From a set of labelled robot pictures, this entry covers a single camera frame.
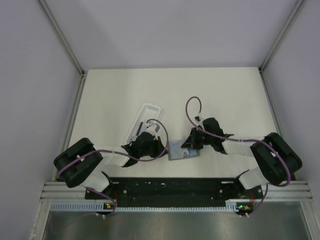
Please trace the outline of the credit card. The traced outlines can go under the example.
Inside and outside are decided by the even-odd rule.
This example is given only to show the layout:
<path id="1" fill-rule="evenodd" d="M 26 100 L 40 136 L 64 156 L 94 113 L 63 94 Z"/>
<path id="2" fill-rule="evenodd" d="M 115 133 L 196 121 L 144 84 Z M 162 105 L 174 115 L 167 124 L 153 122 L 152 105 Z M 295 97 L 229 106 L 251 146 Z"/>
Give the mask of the credit card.
<path id="1" fill-rule="evenodd" d="M 141 133 L 145 132 L 148 127 L 149 124 L 147 123 L 147 121 L 140 122 L 135 135 L 139 136 Z"/>

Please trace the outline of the grey card holder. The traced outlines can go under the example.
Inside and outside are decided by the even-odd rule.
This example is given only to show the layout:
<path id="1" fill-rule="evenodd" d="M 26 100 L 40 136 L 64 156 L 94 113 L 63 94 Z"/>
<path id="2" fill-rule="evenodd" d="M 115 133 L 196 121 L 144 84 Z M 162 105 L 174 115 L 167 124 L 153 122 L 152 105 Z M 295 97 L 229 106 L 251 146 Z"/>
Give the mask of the grey card holder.
<path id="1" fill-rule="evenodd" d="M 169 141 L 168 160 L 176 161 L 200 156 L 200 151 L 191 148 L 182 148 L 182 140 Z"/>

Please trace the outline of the white plastic basket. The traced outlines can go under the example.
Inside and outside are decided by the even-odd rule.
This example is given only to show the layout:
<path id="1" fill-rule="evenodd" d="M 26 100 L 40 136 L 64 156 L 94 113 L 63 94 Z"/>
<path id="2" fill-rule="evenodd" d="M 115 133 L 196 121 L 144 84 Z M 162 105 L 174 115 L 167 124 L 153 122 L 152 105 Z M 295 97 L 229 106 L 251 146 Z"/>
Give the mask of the white plastic basket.
<path id="1" fill-rule="evenodd" d="M 161 107 L 151 104 L 151 103 L 144 103 L 140 110 L 138 111 L 138 114 L 133 121 L 133 124 L 131 125 L 131 128 L 127 134 L 127 137 L 124 141 L 125 144 L 129 144 L 130 142 L 134 141 L 138 135 L 136 135 L 138 126 L 140 122 L 147 121 L 149 119 L 159 119 L 161 114 Z"/>

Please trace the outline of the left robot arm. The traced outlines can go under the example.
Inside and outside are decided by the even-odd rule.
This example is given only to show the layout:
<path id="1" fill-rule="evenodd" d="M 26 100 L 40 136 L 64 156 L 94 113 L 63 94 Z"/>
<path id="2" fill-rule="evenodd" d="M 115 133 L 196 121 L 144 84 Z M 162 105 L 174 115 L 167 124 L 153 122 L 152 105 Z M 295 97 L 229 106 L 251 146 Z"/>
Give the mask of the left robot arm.
<path id="1" fill-rule="evenodd" d="M 83 186 L 94 189 L 102 198 L 109 198 L 114 191 L 104 167 L 131 167 L 138 162 L 151 162 L 168 154 L 168 143 L 163 144 L 160 136 L 147 131 L 134 141 L 120 147 L 96 149 L 86 137 L 80 139 L 58 155 L 53 164 L 57 177 L 68 188 Z"/>

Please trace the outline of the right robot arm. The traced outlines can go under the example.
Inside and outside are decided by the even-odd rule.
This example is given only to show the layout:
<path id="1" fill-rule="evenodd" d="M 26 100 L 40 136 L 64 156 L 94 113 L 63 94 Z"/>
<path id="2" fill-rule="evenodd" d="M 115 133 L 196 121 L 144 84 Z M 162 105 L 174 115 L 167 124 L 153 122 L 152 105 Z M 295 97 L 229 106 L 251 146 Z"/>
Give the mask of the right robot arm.
<path id="1" fill-rule="evenodd" d="M 183 149 L 193 150 L 201 150 L 204 146 L 211 146 L 224 155 L 255 159 L 257 167 L 236 177 L 233 192 L 239 198 L 245 198 L 260 185 L 281 186 L 303 166 L 300 157 L 278 133 L 271 132 L 261 139 L 241 139 L 233 134 L 225 134 L 213 117 L 193 127 L 181 145 Z"/>

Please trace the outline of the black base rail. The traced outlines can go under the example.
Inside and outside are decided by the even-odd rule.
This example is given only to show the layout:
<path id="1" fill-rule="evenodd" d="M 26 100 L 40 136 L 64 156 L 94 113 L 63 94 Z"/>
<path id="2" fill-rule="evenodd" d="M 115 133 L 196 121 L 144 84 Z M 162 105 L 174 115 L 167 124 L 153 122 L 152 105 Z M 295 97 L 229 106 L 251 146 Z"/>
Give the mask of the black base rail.
<path id="1" fill-rule="evenodd" d="M 250 190 L 233 178 L 150 178 L 113 177 L 103 193 L 117 201 L 118 207 L 224 207 L 227 200 L 263 197 L 261 186 Z"/>

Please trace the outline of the left aluminium frame post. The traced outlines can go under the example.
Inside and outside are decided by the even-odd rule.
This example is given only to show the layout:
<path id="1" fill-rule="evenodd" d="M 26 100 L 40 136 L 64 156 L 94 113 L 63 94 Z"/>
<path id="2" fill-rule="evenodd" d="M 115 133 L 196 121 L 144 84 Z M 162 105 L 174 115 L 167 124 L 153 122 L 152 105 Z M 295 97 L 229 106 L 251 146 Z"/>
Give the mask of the left aluminium frame post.
<path id="1" fill-rule="evenodd" d="M 54 34 L 56 35 L 58 41 L 60 42 L 60 45 L 62 46 L 63 50 L 65 51 L 67 57 L 69 58 L 70 62 L 76 69 L 77 73 L 83 77 L 85 75 L 85 71 L 82 68 L 79 60 L 77 59 L 72 47 L 70 46 L 65 34 L 63 33 L 61 27 L 59 26 L 59 23 L 57 22 L 55 16 L 53 15 L 53 12 L 51 11 L 48 3 L 45 0 L 37 0 L 36 1 L 41 10 L 43 11 L 44 16 L 48 20 L 50 26 L 52 27 L 52 30 Z"/>

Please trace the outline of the aluminium frame post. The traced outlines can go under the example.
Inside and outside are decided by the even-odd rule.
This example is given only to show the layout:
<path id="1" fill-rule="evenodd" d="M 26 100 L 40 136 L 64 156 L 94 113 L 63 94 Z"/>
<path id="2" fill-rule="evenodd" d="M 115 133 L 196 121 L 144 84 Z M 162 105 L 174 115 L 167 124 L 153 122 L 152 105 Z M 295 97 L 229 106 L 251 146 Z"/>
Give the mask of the aluminium frame post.
<path id="1" fill-rule="evenodd" d="M 36 1 L 41 10 L 43 11 L 44 16 L 48 20 L 50 26 L 52 27 L 52 30 L 54 34 L 56 35 L 58 41 L 60 42 L 60 45 L 62 46 L 63 50 L 65 51 L 67 57 L 69 58 L 70 62 L 76 69 L 77 73 L 83 77 L 85 75 L 85 71 L 82 68 L 79 60 L 77 59 L 72 47 L 70 46 L 65 34 L 63 33 L 61 27 L 59 26 L 59 23 L 57 22 L 55 16 L 53 15 L 53 12 L 51 11 L 48 3 L 45 0 L 37 0 Z"/>
<path id="2" fill-rule="evenodd" d="M 283 26 L 281 27 L 279 33 L 277 34 L 275 40 L 269 51 L 267 52 L 265 58 L 263 59 L 261 65 L 258 67 L 259 72 L 262 74 L 268 65 L 270 64 L 271 60 L 273 59 L 274 55 L 278 51 L 279 47 L 281 46 L 282 42 L 285 40 L 286 35 L 290 31 L 291 27 L 293 26 L 294 22 L 298 18 L 300 12 L 302 11 L 306 0 L 296 0 L 292 10 L 290 11 L 289 15 L 287 16 Z"/>

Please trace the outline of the right aluminium frame post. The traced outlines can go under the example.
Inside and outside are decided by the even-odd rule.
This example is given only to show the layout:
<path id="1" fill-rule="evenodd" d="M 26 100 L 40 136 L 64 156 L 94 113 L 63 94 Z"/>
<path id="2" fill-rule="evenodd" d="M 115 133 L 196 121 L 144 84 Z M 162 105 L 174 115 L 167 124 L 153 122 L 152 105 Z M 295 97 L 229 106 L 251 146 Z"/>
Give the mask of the right aluminium frame post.
<path id="1" fill-rule="evenodd" d="M 262 74 L 268 65 L 270 64 L 271 60 L 273 59 L 274 55 L 278 51 L 279 47 L 281 46 L 282 42 L 285 40 L 286 35 L 290 31 L 291 27 L 293 26 L 294 22 L 298 18 L 300 12 L 302 11 L 306 0 L 296 0 L 292 10 L 290 11 L 289 15 L 287 16 L 283 26 L 281 27 L 279 33 L 277 34 L 275 40 L 269 51 L 267 52 L 265 58 L 263 59 L 261 65 L 258 67 L 259 72 Z"/>

